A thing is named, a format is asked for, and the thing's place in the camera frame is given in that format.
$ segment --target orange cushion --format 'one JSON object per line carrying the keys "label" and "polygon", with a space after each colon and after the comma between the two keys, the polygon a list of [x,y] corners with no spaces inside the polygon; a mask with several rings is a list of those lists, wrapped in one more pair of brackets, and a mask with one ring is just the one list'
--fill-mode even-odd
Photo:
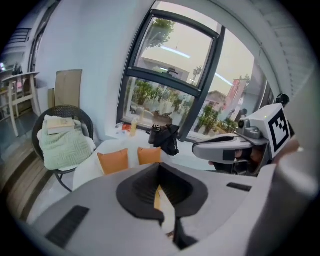
{"label": "orange cushion", "polygon": [[109,154],[98,153],[97,156],[105,175],[114,174],[129,168],[127,148]]}
{"label": "orange cushion", "polygon": [[160,163],[161,147],[157,147],[157,148],[138,147],[138,158],[139,158],[140,165]]}

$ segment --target black bag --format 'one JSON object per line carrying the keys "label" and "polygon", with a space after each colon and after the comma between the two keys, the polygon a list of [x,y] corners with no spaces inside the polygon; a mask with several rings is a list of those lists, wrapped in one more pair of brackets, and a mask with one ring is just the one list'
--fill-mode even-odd
{"label": "black bag", "polygon": [[154,131],[154,143],[155,148],[161,147],[169,156],[175,156],[179,153],[177,138],[179,126],[173,124],[167,124],[161,126],[160,129]]}

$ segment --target wicker chair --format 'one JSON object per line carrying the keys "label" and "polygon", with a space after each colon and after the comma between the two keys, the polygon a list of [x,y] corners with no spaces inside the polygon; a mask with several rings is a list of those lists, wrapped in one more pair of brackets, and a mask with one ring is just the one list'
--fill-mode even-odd
{"label": "wicker chair", "polygon": [[[61,118],[75,118],[77,117],[78,120],[81,123],[85,123],[85,125],[88,128],[88,132],[89,132],[89,137],[91,139],[94,139],[94,125],[90,119],[90,117],[80,108],[75,107],[75,106],[71,106],[71,105],[60,105],[60,106],[55,106],[53,108],[48,109],[47,111],[45,111],[36,121],[33,130],[32,130],[32,145],[34,148],[35,153],[38,155],[38,157],[44,161],[44,154],[40,148],[39,145],[39,140],[37,138],[37,134],[38,132],[42,129],[42,125],[43,122],[45,120],[45,115],[49,115],[49,116],[57,116],[57,117],[61,117]],[[71,170],[66,170],[66,171],[61,171],[61,170],[50,170],[51,172],[54,173],[54,175],[56,176],[57,180],[59,181],[59,183],[68,191],[72,191],[70,188],[68,188],[63,182],[62,182],[62,178],[64,174],[68,174],[71,172],[74,172],[75,169],[71,169]]]}

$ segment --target towel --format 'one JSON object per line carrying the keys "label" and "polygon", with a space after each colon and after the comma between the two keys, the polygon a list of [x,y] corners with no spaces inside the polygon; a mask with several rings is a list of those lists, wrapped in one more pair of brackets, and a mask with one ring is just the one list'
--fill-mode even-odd
{"label": "towel", "polygon": [[92,150],[82,132],[81,122],[73,121],[74,130],[48,135],[47,120],[44,120],[39,143],[48,170],[77,166],[91,156]]}

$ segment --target window frame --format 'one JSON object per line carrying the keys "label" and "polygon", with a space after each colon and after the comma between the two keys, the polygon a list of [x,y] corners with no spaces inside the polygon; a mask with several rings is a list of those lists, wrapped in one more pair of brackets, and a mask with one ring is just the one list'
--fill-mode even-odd
{"label": "window frame", "polygon": [[[140,47],[143,43],[146,32],[153,18],[165,19],[183,24],[205,34],[212,39],[211,46],[208,49],[207,60],[205,62],[205,66],[197,86],[191,85],[178,78],[169,77],[165,74],[158,73],[153,70],[135,66]],[[225,31],[226,28],[221,26],[221,32],[219,34],[211,28],[183,15],[164,10],[151,9],[147,16],[144,18],[142,24],[140,25],[140,28],[138,29],[134,37],[129,55],[126,60],[118,98],[116,122],[126,122],[126,120],[123,120],[123,118],[129,78],[135,77],[138,79],[148,80],[194,97],[194,101],[190,108],[190,111],[186,117],[186,120],[184,121],[183,126],[180,127],[179,131],[179,140],[182,142],[185,141],[190,129],[192,128],[192,124],[198,117],[198,114],[205,102],[211,84],[215,77],[215,73],[217,71],[218,63],[221,56],[222,45],[224,43]],[[147,129],[146,127],[141,127],[140,125],[138,125],[138,127],[142,128],[143,130],[150,130],[150,128]]]}

